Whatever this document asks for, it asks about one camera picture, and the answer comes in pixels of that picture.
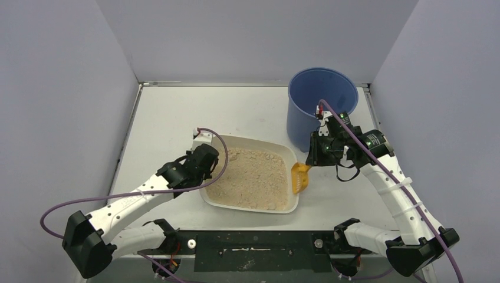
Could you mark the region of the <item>orange plastic litter scoop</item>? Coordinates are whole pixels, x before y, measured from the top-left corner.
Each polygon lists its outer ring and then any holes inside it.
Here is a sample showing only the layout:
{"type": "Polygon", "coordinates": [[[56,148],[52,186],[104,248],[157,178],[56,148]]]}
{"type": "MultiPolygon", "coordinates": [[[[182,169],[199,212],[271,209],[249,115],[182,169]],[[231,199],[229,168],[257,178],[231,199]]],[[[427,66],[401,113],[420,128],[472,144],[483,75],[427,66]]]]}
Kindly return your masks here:
{"type": "Polygon", "coordinates": [[[296,162],[291,168],[292,192],[297,195],[307,188],[310,165],[296,162]]]}

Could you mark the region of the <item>white plastic litter tray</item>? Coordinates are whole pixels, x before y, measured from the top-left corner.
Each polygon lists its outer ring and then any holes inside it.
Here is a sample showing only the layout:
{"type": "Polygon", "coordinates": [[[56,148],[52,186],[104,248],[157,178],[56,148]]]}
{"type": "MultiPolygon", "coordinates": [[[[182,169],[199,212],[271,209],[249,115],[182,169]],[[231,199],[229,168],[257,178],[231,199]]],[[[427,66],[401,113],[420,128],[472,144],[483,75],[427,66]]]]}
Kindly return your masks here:
{"type": "Polygon", "coordinates": [[[286,214],[298,206],[291,168],[297,162],[287,146],[224,135],[228,166],[214,184],[200,189],[202,199],[220,208],[286,214]]]}

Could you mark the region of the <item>blue plastic bucket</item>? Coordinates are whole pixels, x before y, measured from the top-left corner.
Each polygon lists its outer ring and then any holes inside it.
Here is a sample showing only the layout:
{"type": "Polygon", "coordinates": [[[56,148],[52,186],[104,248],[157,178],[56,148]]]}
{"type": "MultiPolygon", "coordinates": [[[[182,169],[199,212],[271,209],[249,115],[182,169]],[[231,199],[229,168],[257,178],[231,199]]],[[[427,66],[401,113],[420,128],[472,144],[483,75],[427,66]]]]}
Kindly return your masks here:
{"type": "Polygon", "coordinates": [[[288,85],[287,135],[301,152],[310,148],[310,134],[320,125],[315,117],[320,99],[336,113],[352,113],[358,103],[354,83],[329,68],[308,68],[293,76],[288,85]]]}

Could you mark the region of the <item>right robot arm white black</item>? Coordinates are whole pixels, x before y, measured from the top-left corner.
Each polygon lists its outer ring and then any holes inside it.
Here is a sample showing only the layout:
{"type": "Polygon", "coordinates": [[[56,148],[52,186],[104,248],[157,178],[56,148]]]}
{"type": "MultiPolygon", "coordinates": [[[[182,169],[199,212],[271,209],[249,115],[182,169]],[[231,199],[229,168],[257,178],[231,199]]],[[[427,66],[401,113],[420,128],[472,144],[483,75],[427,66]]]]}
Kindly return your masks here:
{"type": "Polygon", "coordinates": [[[394,150],[378,130],[363,133],[346,112],[337,118],[329,111],[316,114],[320,126],[310,135],[308,167],[343,166],[351,161],[356,176],[364,175],[388,208],[397,230],[369,226],[351,218],[334,227],[334,243],[344,249],[361,248],[385,256],[400,275],[409,277],[440,258],[459,242],[453,228],[437,221],[404,175],[394,150]]]}

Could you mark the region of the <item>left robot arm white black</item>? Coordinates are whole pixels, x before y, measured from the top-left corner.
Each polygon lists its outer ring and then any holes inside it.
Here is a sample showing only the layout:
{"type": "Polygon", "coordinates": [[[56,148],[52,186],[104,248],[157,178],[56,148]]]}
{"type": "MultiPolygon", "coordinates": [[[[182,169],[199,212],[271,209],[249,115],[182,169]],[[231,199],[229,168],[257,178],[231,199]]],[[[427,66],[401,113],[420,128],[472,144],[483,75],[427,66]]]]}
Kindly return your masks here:
{"type": "Polygon", "coordinates": [[[62,247],[80,275],[91,278],[122,256],[158,249],[170,252],[175,247],[176,231],[164,219],[128,226],[162,203],[172,200],[182,189],[201,185],[210,179],[218,164],[219,152],[209,144],[164,164],[132,196],[88,214],[73,213],[67,221],[62,247]]]}

